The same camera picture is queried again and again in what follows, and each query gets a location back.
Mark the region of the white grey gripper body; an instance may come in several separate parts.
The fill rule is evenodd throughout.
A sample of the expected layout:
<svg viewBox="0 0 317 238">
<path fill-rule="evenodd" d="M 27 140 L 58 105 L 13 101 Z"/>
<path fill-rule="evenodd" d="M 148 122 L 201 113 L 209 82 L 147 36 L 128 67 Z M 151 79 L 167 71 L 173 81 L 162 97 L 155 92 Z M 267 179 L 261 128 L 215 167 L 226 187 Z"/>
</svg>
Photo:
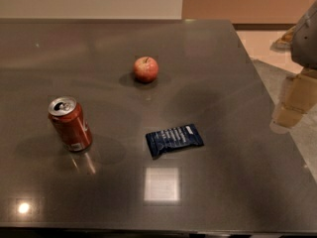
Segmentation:
<svg viewBox="0 0 317 238">
<path fill-rule="evenodd" d="M 291 41 L 291 59 L 304 67 L 317 68 L 317 1 L 295 26 Z"/>
</svg>

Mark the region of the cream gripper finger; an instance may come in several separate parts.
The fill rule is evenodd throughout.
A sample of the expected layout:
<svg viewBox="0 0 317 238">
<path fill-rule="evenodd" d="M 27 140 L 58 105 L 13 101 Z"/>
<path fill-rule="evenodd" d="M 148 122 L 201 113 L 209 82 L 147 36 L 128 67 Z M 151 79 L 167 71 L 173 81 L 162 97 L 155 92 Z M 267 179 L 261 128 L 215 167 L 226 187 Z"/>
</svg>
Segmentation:
<svg viewBox="0 0 317 238">
<path fill-rule="evenodd" d="M 279 49 L 289 49 L 292 43 L 295 28 L 292 27 L 287 30 L 276 42 Z"/>
<path fill-rule="evenodd" d="M 317 70 L 305 67 L 282 85 L 272 123 L 290 129 L 317 104 Z"/>
</svg>

